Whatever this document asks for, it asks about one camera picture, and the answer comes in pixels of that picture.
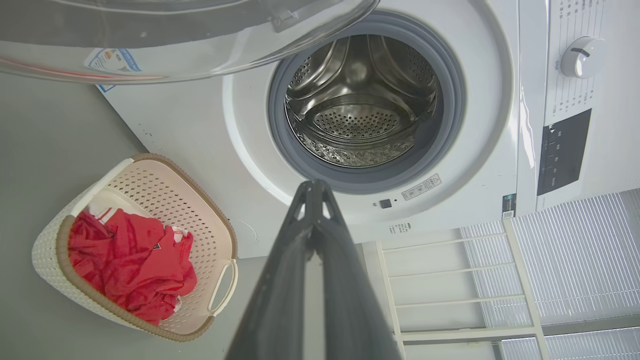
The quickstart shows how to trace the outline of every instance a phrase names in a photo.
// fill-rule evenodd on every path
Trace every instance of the sticker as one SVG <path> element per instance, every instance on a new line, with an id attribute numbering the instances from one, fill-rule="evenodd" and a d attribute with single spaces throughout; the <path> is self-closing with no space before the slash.
<path id="1" fill-rule="evenodd" d="M 109 90 L 111 90 L 112 88 L 116 87 L 115 85 L 102 85 L 102 84 L 98 84 L 96 85 L 102 92 L 107 92 Z"/>
<path id="2" fill-rule="evenodd" d="M 391 225 L 389 232 L 392 234 L 408 233 L 411 230 L 410 222 L 403 222 L 402 224 Z"/>
<path id="3" fill-rule="evenodd" d="M 114 74 L 142 71 L 129 50 L 122 48 L 95 49 L 84 61 L 84 66 Z"/>
<path id="4" fill-rule="evenodd" d="M 402 196 L 405 200 L 411 200 L 418 195 L 422 195 L 423 193 L 428 192 L 429 190 L 440 184 L 442 184 L 442 180 L 440 180 L 440 176 L 438 176 L 438 174 L 435 174 L 434 176 L 431 176 L 429 179 L 426 179 L 413 188 L 402 192 Z"/>
<path id="5" fill-rule="evenodd" d="M 513 218 L 516 216 L 516 194 L 505 195 L 502 197 L 502 219 Z"/>

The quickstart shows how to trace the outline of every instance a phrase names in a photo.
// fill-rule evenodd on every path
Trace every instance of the white dial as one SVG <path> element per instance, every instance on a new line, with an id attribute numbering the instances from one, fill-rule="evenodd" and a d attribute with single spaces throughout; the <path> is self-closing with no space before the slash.
<path id="1" fill-rule="evenodd" d="M 574 41 L 564 52 L 560 69 L 573 78 L 588 79 L 604 66 L 604 40 L 582 37 Z"/>

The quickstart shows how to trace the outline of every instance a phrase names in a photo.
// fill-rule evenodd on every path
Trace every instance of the gray rubber gasket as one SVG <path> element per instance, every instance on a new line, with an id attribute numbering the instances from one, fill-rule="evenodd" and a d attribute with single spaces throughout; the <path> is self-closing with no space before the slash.
<path id="1" fill-rule="evenodd" d="M 386 164 L 371 168 L 344 168 L 329 164 L 308 152 L 295 138 L 285 117 L 285 93 L 303 60 L 328 42 L 352 35 L 382 35 L 400 40 L 427 59 L 440 80 L 436 116 L 442 121 L 436 135 Z M 268 96 L 271 134 L 285 159 L 307 179 L 324 179 L 333 190 L 368 194 L 397 188 L 424 174 L 442 158 L 456 136 L 465 109 L 465 84 L 453 54 L 434 32 L 402 15 L 372 12 L 365 19 L 316 47 L 282 60 L 276 69 Z"/>

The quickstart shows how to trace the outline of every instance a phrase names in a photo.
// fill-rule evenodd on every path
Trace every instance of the control panel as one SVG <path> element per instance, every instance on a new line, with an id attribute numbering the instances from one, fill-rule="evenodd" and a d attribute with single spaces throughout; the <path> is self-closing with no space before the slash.
<path id="1" fill-rule="evenodd" d="M 604 67 L 605 0 L 552 0 L 545 125 L 593 106 Z"/>
<path id="2" fill-rule="evenodd" d="M 602 85 L 605 10 L 605 0 L 551 1 L 538 196 L 579 180 L 591 109 Z M 579 188 L 567 191 L 570 196 Z"/>

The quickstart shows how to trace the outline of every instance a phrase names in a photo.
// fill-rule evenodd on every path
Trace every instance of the stainless steel drum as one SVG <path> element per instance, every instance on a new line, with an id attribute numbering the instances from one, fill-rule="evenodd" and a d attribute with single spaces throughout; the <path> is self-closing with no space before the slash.
<path id="1" fill-rule="evenodd" d="M 414 48 L 356 35 L 323 46 L 298 67 L 285 97 L 302 145 L 331 164 L 381 165 L 412 148 L 435 112 L 438 79 Z"/>

